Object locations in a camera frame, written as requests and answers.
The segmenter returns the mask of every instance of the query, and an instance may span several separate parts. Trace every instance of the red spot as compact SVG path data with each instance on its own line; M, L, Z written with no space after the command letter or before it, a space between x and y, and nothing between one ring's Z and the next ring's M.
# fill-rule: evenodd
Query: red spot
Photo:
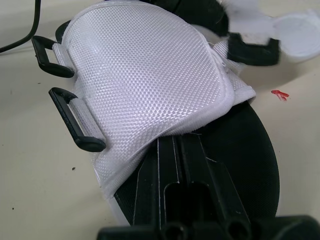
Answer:
M277 97L278 97L281 101L287 101L287 97L289 97L289 94L284 93L284 92L279 91L279 90L272 90L271 93L277 95Z

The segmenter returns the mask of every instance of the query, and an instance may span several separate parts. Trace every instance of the white fabric pad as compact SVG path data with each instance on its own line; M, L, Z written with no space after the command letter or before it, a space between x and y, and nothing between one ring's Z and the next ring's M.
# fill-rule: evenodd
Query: white fabric pad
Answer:
M196 130L239 102L238 77L231 83L226 59L193 26L155 5L135 0L92 5L70 22L61 45L53 48L57 60L68 62L59 52L66 50L76 71L74 93L105 138L107 148L93 155L92 164L106 198L157 137ZM86 125L90 117L88 110L81 113L83 103L71 105L79 107L73 112Z

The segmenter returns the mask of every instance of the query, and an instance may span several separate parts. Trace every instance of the black plastic frame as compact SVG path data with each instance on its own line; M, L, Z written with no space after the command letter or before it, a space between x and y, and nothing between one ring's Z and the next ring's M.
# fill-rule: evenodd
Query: black plastic frame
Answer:
M85 136L82 132L77 120L68 107L68 104L72 99L78 98L76 95L58 87L52 88L49 91L49 95L52 98L57 110L59 111L75 144L80 149L87 152L97 153L103 151L107 147L102 140L93 136Z
M49 61L46 49L52 50L52 46L57 42L43 36L33 36L31 41L39 67L43 71L62 78L72 78L75 75L72 69Z

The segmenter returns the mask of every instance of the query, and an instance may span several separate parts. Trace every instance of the black plastic clip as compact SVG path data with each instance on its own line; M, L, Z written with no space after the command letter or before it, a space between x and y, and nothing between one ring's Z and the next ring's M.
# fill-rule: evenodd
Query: black plastic clip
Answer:
M52 88L49 91L49 95L58 109L75 144L79 148L87 152L97 153L103 151L107 147L102 140L93 136L85 136L82 132L77 120L68 107L68 104L72 99L78 98L76 95L58 87Z
M270 38L267 45L246 44L239 33L228 40L228 59L251 66L273 66L280 58L279 40Z
M43 36L33 36L31 41L39 67L43 71L62 78L72 78L75 75L72 69L49 61L46 49L52 50L55 41Z

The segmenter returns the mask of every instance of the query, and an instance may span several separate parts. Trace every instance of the black cable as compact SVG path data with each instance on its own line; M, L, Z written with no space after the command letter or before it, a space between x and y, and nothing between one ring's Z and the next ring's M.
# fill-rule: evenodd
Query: black cable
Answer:
M26 42L28 42L35 34L36 31L38 29L39 26L39 20L40 20L40 8L41 8L41 0L35 0L35 4L34 4L34 19L33 19L33 25L31 28L31 31L29 32L29 34L27 36L25 36L24 38L22 38L19 41L16 41L14 43L11 43L7 46L1 47L0 48L0 53L6 52L8 50L14 49Z

